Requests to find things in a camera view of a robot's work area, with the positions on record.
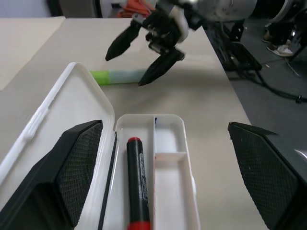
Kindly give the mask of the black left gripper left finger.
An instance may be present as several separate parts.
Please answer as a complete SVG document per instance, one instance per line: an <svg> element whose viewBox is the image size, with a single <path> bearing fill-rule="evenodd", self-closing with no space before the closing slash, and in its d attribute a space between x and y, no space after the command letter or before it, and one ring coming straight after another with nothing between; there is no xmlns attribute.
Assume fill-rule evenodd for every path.
<svg viewBox="0 0 307 230"><path fill-rule="evenodd" d="M0 211L0 230L74 230L94 174L102 120L62 133Z"/></svg>

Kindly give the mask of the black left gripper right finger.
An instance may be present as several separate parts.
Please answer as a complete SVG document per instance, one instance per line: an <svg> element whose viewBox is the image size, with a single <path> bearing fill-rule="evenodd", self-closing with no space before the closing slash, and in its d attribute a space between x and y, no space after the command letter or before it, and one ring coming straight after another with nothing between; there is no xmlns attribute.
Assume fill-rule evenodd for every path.
<svg viewBox="0 0 307 230"><path fill-rule="evenodd" d="M290 147L278 134L230 122L237 163L269 230L307 230L307 150Z"/></svg>

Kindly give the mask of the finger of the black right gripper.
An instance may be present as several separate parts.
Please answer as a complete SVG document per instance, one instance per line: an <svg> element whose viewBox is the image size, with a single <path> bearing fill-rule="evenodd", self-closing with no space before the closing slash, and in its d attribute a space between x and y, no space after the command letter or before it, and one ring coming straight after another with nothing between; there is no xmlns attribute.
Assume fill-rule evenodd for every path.
<svg viewBox="0 0 307 230"><path fill-rule="evenodd" d="M178 61L182 61L184 58L185 54L176 48L172 48L167 53L161 54L146 70L138 85L144 86L152 83L166 74Z"/></svg>
<svg viewBox="0 0 307 230"><path fill-rule="evenodd" d="M110 61L122 55L131 45L131 43L138 37L141 26L132 23L127 27L116 39L112 42L107 50L105 60Z"/></svg>

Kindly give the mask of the green marker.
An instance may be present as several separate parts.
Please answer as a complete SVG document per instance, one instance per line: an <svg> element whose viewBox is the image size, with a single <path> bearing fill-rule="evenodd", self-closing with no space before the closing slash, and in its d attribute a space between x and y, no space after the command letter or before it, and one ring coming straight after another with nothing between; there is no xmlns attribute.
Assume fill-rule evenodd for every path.
<svg viewBox="0 0 307 230"><path fill-rule="evenodd" d="M90 71L98 85L138 83L146 69Z"/></svg>

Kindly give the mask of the white plastic pencil case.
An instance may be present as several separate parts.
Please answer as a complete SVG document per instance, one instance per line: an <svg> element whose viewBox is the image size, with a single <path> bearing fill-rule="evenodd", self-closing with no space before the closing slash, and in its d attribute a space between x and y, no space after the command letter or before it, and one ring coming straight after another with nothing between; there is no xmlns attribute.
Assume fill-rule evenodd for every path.
<svg viewBox="0 0 307 230"><path fill-rule="evenodd" d="M70 63L0 163L0 211L66 130L102 120L91 186L74 230L127 230L130 221L126 144L142 141L151 230L201 230L187 137L177 115L125 114L80 63Z"/></svg>

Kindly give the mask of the black marker with red cap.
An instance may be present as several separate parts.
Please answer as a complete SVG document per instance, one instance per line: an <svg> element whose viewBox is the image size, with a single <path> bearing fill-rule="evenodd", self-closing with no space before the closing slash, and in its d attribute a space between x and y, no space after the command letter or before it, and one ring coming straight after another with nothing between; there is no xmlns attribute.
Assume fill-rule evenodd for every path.
<svg viewBox="0 0 307 230"><path fill-rule="evenodd" d="M130 221L127 230L151 230L142 141L129 138L127 144Z"/></svg>

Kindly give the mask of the beige sneaker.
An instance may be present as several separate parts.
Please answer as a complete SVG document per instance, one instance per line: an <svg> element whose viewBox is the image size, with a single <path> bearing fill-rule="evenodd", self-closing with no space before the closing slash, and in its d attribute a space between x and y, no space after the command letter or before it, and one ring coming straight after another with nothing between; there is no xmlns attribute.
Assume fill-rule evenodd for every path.
<svg viewBox="0 0 307 230"><path fill-rule="evenodd" d="M288 45L274 46L269 44L267 49L280 57L291 57L293 55Z"/></svg>
<svg viewBox="0 0 307 230"><path fill-rule="evenodd" d="M263 36L262 41L265 43L273 43L276 39L276 30L274 28L268 28Z"/></svg>

